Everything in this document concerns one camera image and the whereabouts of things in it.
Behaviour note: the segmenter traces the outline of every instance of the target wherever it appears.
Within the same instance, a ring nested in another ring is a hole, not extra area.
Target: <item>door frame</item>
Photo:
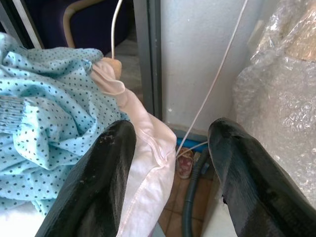
[[[144,106],[162,119],[160,0],[133,0]]]

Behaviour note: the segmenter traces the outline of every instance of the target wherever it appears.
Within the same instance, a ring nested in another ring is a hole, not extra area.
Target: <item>bubble wrap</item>
[[[316,0],[281,0],[233,88],[239,122],[316,208]]]

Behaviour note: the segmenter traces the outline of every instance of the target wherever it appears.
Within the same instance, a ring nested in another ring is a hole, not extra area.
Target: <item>light blue polka dot fabric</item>
[[[106,127],[128,119],[89,76],[96,49],[26,50],[0,33],[0,211],[46,215],[69,171]]]

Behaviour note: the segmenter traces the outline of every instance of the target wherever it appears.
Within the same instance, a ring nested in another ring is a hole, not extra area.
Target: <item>white wall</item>
[[[161,0],[163,120],[171,127],[190,126],[216,75],[243,2]],[[222,74],[194,126],[195,134],[206,134],[214,120],[229,115],[232,84],[249,56],[249,37],[262,9],[277,1],[264,2],[249,0]]]

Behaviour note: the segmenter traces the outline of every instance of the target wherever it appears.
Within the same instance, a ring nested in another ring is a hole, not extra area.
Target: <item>elastic cuff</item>
[[[0,132],[18,131],[23,118],[24,100],[14,96],[0,96]]]

